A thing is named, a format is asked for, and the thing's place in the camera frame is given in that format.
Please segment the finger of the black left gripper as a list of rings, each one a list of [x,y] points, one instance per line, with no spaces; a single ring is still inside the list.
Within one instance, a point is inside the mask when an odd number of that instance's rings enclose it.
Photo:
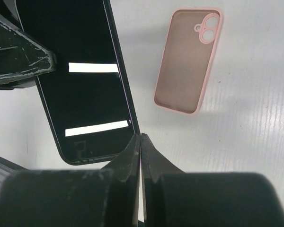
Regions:
[[[33,87],[37,76],[55,70],[53,52],[0,20],[0,90]]]

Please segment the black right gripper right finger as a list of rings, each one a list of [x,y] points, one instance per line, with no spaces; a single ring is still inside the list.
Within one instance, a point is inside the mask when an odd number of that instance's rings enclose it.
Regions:
[[[141,135],[147,227],[284,227],[272,184],[257,173],[186,173]]]

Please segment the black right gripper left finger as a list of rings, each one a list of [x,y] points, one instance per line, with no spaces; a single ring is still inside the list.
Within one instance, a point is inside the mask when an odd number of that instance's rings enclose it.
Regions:
[[[141,137],[101,169],[20,170],[0,186],[0,227],[138,227]]]

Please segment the pink silicone phone case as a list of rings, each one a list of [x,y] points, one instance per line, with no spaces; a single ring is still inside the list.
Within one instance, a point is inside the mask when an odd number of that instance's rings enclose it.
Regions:
[[[195,114],[201,108],[223,22],[220,9],[179,9],[172,15],[154,92],[160,107]]]

